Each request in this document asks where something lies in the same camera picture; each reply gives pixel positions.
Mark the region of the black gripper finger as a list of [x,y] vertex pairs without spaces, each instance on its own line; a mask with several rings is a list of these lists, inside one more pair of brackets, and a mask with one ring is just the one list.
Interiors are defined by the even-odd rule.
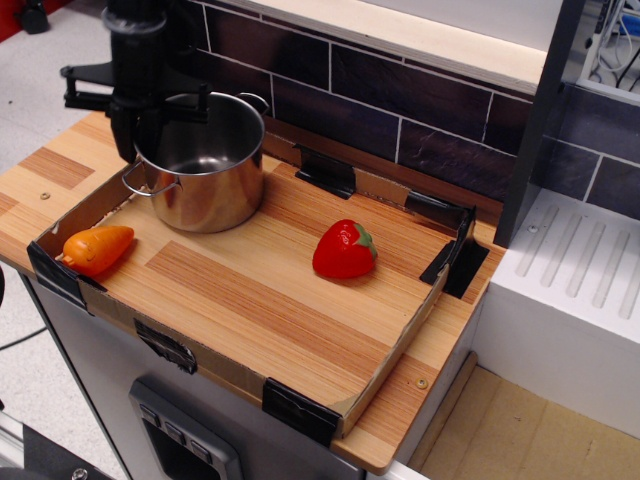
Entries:
[[161,143],[164,116],[161,112],[144,112],[137,124],[134,146],[138,155],[155,161]]
[[108,117],[111,121],[115,145],[119,156],[127,163],[136,159],[134,135],[137,124],[136,112],[115,102],[109,105]]

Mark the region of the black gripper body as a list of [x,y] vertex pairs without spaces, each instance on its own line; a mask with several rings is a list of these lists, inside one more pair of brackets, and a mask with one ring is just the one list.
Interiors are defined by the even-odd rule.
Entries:
[[195,49],[193,40],[181,37],[192,27],[177,1],[108,1],[101,18],[111,60],[61,69],[66,107],[110,117],[158,111],[175,120],[206,120],[209,85],[170,65],[172,56]]

